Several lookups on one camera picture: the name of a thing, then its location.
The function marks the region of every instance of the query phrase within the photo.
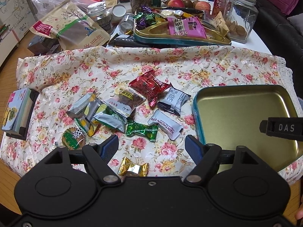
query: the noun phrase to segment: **small box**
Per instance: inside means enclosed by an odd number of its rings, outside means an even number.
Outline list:
[[[59,41],[57,38],[47,38],[36,35],[33,37],[27,48],[37,56],[48,52],[53,45],[58,43]]]

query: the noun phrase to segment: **green candy wrapper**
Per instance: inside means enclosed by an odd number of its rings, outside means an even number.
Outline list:
[[[158,125],[143,125],[135,122],[134,120],[129,120],[125,135],[142,135],[146,136],[151,142],[155,142],[157,133]]]

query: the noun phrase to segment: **teal tin tray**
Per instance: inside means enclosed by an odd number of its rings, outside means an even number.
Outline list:
[[[288,92],[280,85],[235,85],[201,89],[192,106],[198,139],[222,149],[244,145],[279,171],[303,154],[303,143],[260,132],[269,117],[297,117]],[[220,165],[219,171],[231,165]]]

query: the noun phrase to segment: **white candy wrapper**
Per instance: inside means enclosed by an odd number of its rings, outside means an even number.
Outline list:
[[[167,95],[160,100],[157,105],[167,112],[180,116],[181,106],[189,99],[190,95],[175,89],[174,87],[170,87]]]
[[[161,130],[163,130],[171,140],[175,140],[180,135],[180,130],[183,128],[182,125],[167,117],[159,109],[154,112],[149,119],[148,124],[158,124]]]

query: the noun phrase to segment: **apple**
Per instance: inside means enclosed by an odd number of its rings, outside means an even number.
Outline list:
[[[181,0],[170,0],[167,3],[169,7],[185,7],[184,3]]]
[[[208,2],[197,2],[195,9],[204,10],[205,12],[210,13],[210,4]]]

